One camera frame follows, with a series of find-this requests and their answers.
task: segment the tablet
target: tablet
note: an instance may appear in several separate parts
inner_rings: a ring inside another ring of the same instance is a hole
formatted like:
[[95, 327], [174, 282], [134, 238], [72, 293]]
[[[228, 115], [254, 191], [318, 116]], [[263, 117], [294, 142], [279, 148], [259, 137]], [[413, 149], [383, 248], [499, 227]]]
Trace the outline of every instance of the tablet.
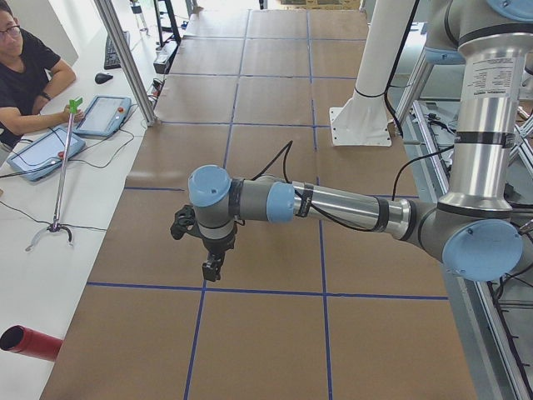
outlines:
[[[20, 152], [7, 159], [7, 163], [28, 181], [37, 181], [62, 164], [59, 153], [65, 151], [67, 131], [65, 127], [55, 127], [52, 132], [26, 146]], [[78, 154], [85, 146], [85, 141], [76, 135], [71, 136], [68, 156]]]
[[84, 137], [109, 137], [120, 128], [131, 106], [129, 97], [96, 96], [72, 131]]

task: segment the man's arm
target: man's arm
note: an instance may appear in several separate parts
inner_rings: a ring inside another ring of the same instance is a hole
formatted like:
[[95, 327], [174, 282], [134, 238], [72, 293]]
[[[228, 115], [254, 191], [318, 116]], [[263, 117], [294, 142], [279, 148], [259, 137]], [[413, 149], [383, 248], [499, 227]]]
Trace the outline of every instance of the man's arm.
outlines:
[[[16, 107], [2, 107], [0, 108], [0, 121], [13, 134], [22, 136], [24, 133], [40, 131], [42, 129], [55, 127], [61, 123], [68, 122], [69, 108], [68, 106], [62, 112], [56, 112], [48, 115], [21, 115]], [[83, 112], [78, 112], [74, 120], [80, 121], [83, 119]]]
[[[42, 90], [50, 98], [56, 97], [76, 80], [76, 73], [72, 70], [71, 66], [62, 59], [52, 67], [50, 72], [52, 73], [52, 79], [50, 79], [50, 82], [48, 82], [47, 86]], [[39, 114], [49, 101], [48, 98], [37, 95], [37, 97], [35, 97], [35, 102], [33, 103], [32, 113]]]

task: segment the black cable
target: black cable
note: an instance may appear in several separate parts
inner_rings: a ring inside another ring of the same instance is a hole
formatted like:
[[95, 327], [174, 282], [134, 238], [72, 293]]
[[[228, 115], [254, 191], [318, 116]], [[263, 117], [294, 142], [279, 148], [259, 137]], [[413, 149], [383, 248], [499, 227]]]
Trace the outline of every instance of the black cable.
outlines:
[[416, 0], [415, 3], [413, 4], [411, 15], [409, 16], [406, 29], [404, 30], [403, 37], [401, 38], [400, 47], [398, 48], [398, 52], [396, 53], [396, 59], [394, 60], [394, 64], [392, 65], [391, 75], [389, 75], [389, 81], [386, 84], [385, 96], [384, 96], [386, 109], [389, 110], [389, 113], [391, 113], [392, 119], [394, 119], [394, 123], [398, 127], [398, 131], [400, 132], [400, 136], [402, 138], [403, 138], [403, 128], [401, 127], [400, 121], [398, 120], [398, 117], [396, 116], [396, 110], [392, 107], [391, 103], [389, 102], [388, 94], [389, 94], [389, 88], [392, 85], [392, 79], [394, 79], [396, 69], [398, 68], [398, 63], [400, 62], [401, 52], [403, 50], [403, 47], [406, 45], [407, 37], [409, 36], [409, 32], [411, 31], [411, 26], [412, 26], [413, 20], [415, 19], [416, 9], [418, 8], [419, 2], [420, 0]]
[[399, 88], [399, 89], [405, 89], [405, 88], [410, 88], [412, 85], [412, 83], [409, 83], [408, 85], [405, 85], [405, 86], [398, 86], [398, 85], [389, 85], [389, 88]]
[[[65, 146], [65, 143], [63, 142], [63, 140], [61, 139], [61, 137], [57, 134], [57, 129], [56, 129], [56, 128], [51, 128], [51, 127], [50, 127], [49, 129], [52, 131], [51, 133], [53, 133], [53, 134], [56, 136], [56, 138], [59, 140], [59, 142], [61, 142], [61, 144], [62, 144], [63, 146]], [[41, 161], [41, 162], [39, 162], [39, 163], [37, 163], [37, 164], [31, 164], [31, 163], [27, 162], [27, 161], [24, 159], [24, 157], [22, 157], [22, 154], [21, 154], [21, 153], [16, 152], [14, 149], [11, 150], [11, 153], [15, 153], [15, 155], [16, 155], [18, 158], [20, 158], [21, 161], [22, 161], [23, 163], [25, 163], [26, 165], [28, 165], [29, 167], [42, 166], [44, 163], [47, 163], [48, 161], [52, 161], [52, 160], [57, 160], [59, 163], [62, 161], [61, 158], [57, 155], [56, 157], [49, 157], [49, 158], [47, 158], [46, 160], [43, 160], [43, 161]], [[52, 164], [47, 164], [47, 165], [44, 166], [44, 167], [50, 167], [51, 165], [52, 165]]]
[[520, 279], [519, 277], [516, 277], [515, 275], [509, 275], [508, 273], [506, 273], [506, 276], [509, 277], [510, 279], [516, 279], [517, 281], [524, 283], [526, 286], [533, 288], [533, 285], [529, 282], [526, 282], [524, 279]]
[[[2, 204], [4, 207], [7, 207], [7, 208], [9, 208], [9, 209], [11, 209], [13, 211], [16, 211], [17, 213], [21, 213], [22, 215], [30, 218], [35, 223], [46, 223], [47, 225], [52, 225], [52, 223], [49, 222], [49, 221], [41, 221], [39, 219], [36, 219], [36, 218], [32, 217], [30, 214], [28, 214], [27, 212], [24, 212], [23, 210], [20, 210], [18, 208], [12, 207], [12, 206], [4, 203], [1, 200], [0, 200], [0, 204]], [[61, 225], [63, 225], [64, 227], [90, 229], [90, 230], [93, 230], [93, 231], [101, 231], [101, 232], [106, 232], [107, 231], [107, 229], [103, 229], [101, 227], [84, 227], [84, 226], [81, 226], [81, 225], [72, 225], [72, 224], [69, 224], [69, 223], [62, 223]]]
[[451, 129], [450, 127], [448, 127], [448, 125], [446, 125], [445, 123], [443, 123], [441, 121], [436, 121], [435, 119], [430, 119], [428, 121], [428, 124], [429, 125], [436, 125], [437, 127], [445, 129], [447, 132], [449, 132], [452, 135], [456, 136], [456, 131], [454, 129]]
[[[120, 126], [118, 127], [118, 131], [122, 130], [122, 127], [130, 120], [130, 118], [132, 117], [132, 115], [135, 113], [136, 110], [138, 110], [139, 106], [137, 104], [132, 104], [132, 108], [133, 106], [137, 106], [136, 108], [134, 108], [133, 110], [130, 108], [130, 113], [129, 115], [124, 118], [124, 121], [122, 121], [122, 123], [120, 124]], [[102, 144], [104, 143], [105, 141], [109, 140], [113, 135], [109, 135], [107, 137], [105, 137], [104, 139], [102, 139], [101, 141], [99, 142], [96, 142], [94, 144], [92, 144], [91, 146], [86, 146], [84, 147], [80, 152], [78, 152], [76, 155], [79, 156], [81, 153], [85, 152], [86, 150], [88, 150], [89, 148], [94, 148], [95, 146], [99, 145], [99, 144]]]
[[92, 164], [90, 163], [89, 161], [85, 161], [85, 160], [81, 160], [79, 158], [70, 158], [69, 161], [77, 161], [79, 163], [85, 163], [87, 165], [90, 165], [91, 167], [94, 167], [94, 168], [98, 168], [98, 169], [104, 169], [106, 167], [109, 166], [109, 164], [111, 164], [111, 161], [113, 161], [113, 159], [116, 157], [116, 155], [118, 154], [118, 152], [120, 152], [123, 148], [126, 147], [126, 145], [128, 145], [130, 142], [133, 141], [133, 139], [135, 138], [135, 135], [133, 135], [133, 133], [129, 132], [129, 131], [126, 131], [124, 129], [121, 129], [119, 128], [118, 129], [119, 131], [123, 131], [125, 133], [128, 133], [131, 137], [127, 140], [127, 142], [125, 142], [123, 145], [121, 145], [121, 147], [119, 147], [115, 153], [111, 156], [111, 158], [109, 159], [108, 162], [106, 162], [104, 165], [95, 165], [95, 164]]
[[46, 169], [46, 168], [50, 168], [50, 165], [43, 165], [42, 167], [30, 169], [28, 171], [12, 172], [12, 173], [8, 173], [7, 175], [0, 175], [0, 179], [2, 179], [2, 178], [20, 177], [21, 175], [27, 175], [29, 173], [36, 173], [36, 172], [42, 171], [43, 169]]
[[519, 204], [518, 202], [510, 202], [509, 205], [513, 208], [533, 208], [533, 204]]
[[35, 219], [34, 217], [32, 217], [30, 214], [27, 214], [25, 213], [23, 210], [19, 210], [18, 208], [15, 208], [15, 207], [11, 207], [9, 205], [7, 205], [6, 203], [4, 203], [3, 201], [0, 200], [0, 204], [2, 204], [3, 206], [13, 210], [13, 211], [16, 211], [18, 213], [21, 213], [21, 214], [24, 214], [26, 217], [30, 218], [32, 221], [34, 221], [35, 223], [46, 223], [48, 225], [50, 225], [51, 223], [48, 222], [48, 221], [40, 221], [38, 219]]
[[251, 181], [255, 181], [257, 180], [263, 173], [265, 173], [266, 171], [268, 171], [268, 168], [270, 168], [272, 166], [273, 163], [276, 162], [276, 160], [283, 154], [285, 153], [285, 157], [283, 158], [283, 162], [285, 163], [286, 162], [286, 158], [289, 154], [289, 152], [291, 151], [291, 147], [292, 147], [292, 140], [287, 143], [285, 146], [283, 146], [283, 148], [278, 152], [278, 154], [276, 154], [276, 156], [266, 165], [266, 167], [264, 167], [255, 177], [251, 178], [250, 180]]
[[[302, 199], [301, 197], [301, 194], [295, 189], [294, 193], [300, 198]], [[323, 215], [324, 217], [326, 217], [327, 219], [329, 219], [330, 221], [334, 222], [334, 223], [337, 223], [339, 225], [341, 225], [342, 227], [344, 228], [348, 228], [348, 229], [351, 229], [352, 231], [358, 231], [358, 232], [374, 232], [372, 229], [367, 229], [365, 227], [358, 227], [357, 225], [350, 225], [349, 223], [346, 223], [346, 222], [343, 222], [341, 221], [340, 219], [338, 219], [337, 217], [335, 217], [334, 215], [331, 215], [330, 213], [328, 213], [327, 211], [324, 211], [322, 210], [321, 208], [319, 208], [318, 206], [314, 205], [312, 200], [311, 200], [311, 203], [310, 203], [310, 207], [315, 210], [317, 213]]]
[[395, 125], [398, 127], [398, 131], [400, 132], [400, 136], [403, 138], [403, 128], [401, 127], [400, 120], [396, 116], [396, 110], [392, 107], [391, 102], [389, 102], [389, 96], [388, 96], [388, 89], [385, 91], [385, 97], [383, 98], [385, 100], [385, 106], [386, 109], [389, 110], [389, 113], [392, 115], [392, 119], [394, 120]]
[[394, 186], [392, 187], [391, 200], [394, 201], [394, 199], [396, 198], [396, 187], [398, 185], [398, 181], [400, 180], [400, 175], [401, 175], [401, 173], [403, 172], [404, 169], [406, 169], [408, 166], [410, 166], [415, 161], [423, 160], [424, 158], [429, 158], [429, 157], [436, 156], [438, 154], [442, 154], [444, 152], [447, 152], [448, 150], [451, 150], [452, 148], [453, 148], [453, 146], [449, 146], [449, 147], [443, 148], [442, 150], [439, 150], [438, 152], [430, 152], [429, 154], [426, 154], [425, 156], [420, 156], [420, 157], [417, 157], [417, 158], [413, 158], [409, 162], [406, 162], [403, 165], [403, 167], [400, 168], [400, 171], [398, 171], [398, 174], [396, 175], [396, 179], [394, 180]]
[[[514, 225], [516, 228], [519, 228], [520, 226], [515, 224], [514, 222], [511, 222], [512, 225]], [[524, 233], [527, 238], [530, 240], [531, 244], [533, 244], [533, 237], [528, 233]], [[519, 272], [515, 272], [515, 273], [512, 273], [512, 274], [509, 274], [507, 273], [506, 274], [506, 278], [504, 279], [503, 277], [500, 278], [500, 286], [496, 289], [496, 298], [497, 299], [500, 299], [501, 296], [503, 295], [503, 291], [504, 291], [504, 287], [505, 285], [513, 278], [517, 279], [517, 277], [519, 277], [520, 275], [524, 274], [524, 273], [527, 273], [528, 271], [530, 271], [531, 269], [533, 268], [533, 263], [528, 265], [527, 267], [525, 267], [524, 269], [520, 270]]]
[[511, 350], [511, 353], [513, 357], [515, 358], [516, 365], [520, 371], [522, 380], [524, 381], [524, 384], [526, 385], [526, 391], [528, 392], [530, 398], [533, 398], [533, 390], [531, 390], [531, 385], [529, 384], [529, 378], [527, 377], [526, 370], [524, 369], [524, 363], [522, 362], [520, 358], [520, 354], [518, 353], [518, 350], [516, 350], [515, 338], [511, 334], [511, 330], [509, 329], [509, 326], [507, 325], [506, 317], [504, 315], [503, 310], [501, 309], [500, 302], [498, 302], [497, 299], [495, 299], [495, 293], [494, 293], [494, 289], [492, 285], [493, 285], [492, 282], [488, 282], [489, 292], [491, 293], [494, 307], [496, 311], [498, 312], [498, 315], [502, 322], [501, 326], [503, 327], [504, 332], [506, 334], [507, 342], [509, 343], [509, 349]]

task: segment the floor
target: floor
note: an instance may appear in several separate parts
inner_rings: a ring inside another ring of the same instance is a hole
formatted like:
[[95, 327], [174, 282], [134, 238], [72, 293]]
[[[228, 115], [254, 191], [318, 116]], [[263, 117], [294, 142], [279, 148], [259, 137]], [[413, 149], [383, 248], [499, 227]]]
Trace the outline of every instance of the floor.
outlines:
[[[211, 283], [200, 241], [169, 234], [194, 168], [250, 177], [289, 140], [291, 178], [390, 197], [401, 140], [333, 147], [329, 131], [365, 17], [206, 10], [187, 35], [42, 399], [475, 398], [421, 251], [311, 219], [249, 221]], [[399, 195], [418, 197], [410, 172]]]

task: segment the light blue joint cap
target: light blue joint cap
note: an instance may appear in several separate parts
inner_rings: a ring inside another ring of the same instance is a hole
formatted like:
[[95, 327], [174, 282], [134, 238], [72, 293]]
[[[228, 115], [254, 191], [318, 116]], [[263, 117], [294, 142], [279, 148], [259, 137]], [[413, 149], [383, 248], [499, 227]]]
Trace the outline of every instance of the light blue joint cap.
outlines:
[[533, 0], [486, 0], [494, 11], [506, 18], [533, 23]]
[[442, 262], [472, 281], [492, 281], [508, 273], [521, 258], [524, 243], [516, 229], [500, 219], [476, 221], [448, 239]]
[[443, 50], [439, 48], [425, 47], [426, 61], [435, 65], [461, 65], [465, 59], [456, 50]]
[[276, 182], [266, 198], [266, 216], [271, 223], [288, 223], [294, 213], [294, 187]]
[[189, 177], [189, 198], [197, 207], [220, 202], [229, 192], [232, 180], [226, 170], [216, 165], [197, 168]]

